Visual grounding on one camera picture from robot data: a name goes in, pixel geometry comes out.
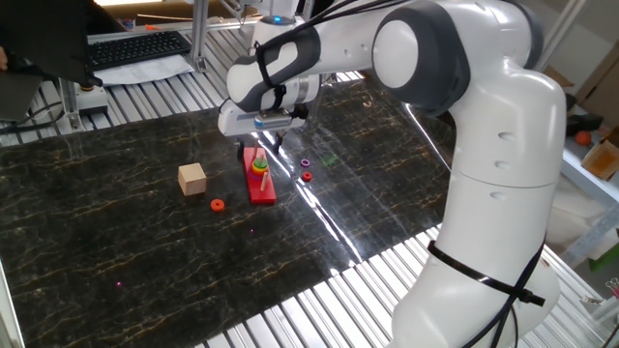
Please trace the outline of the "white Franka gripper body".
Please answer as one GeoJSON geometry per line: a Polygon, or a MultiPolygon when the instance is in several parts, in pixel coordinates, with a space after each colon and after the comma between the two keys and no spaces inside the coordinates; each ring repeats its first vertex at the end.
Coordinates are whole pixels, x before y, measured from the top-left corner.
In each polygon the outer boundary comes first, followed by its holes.
{"type": "Polygon", "coordinates": [[[218,127],[225,136],[282,131],[301,127],[308,117],[309,109],[304,104],[295,105],[291,111],[281,108],[246,112],[232,100],[226,99],[220,106],[218,127]]]}

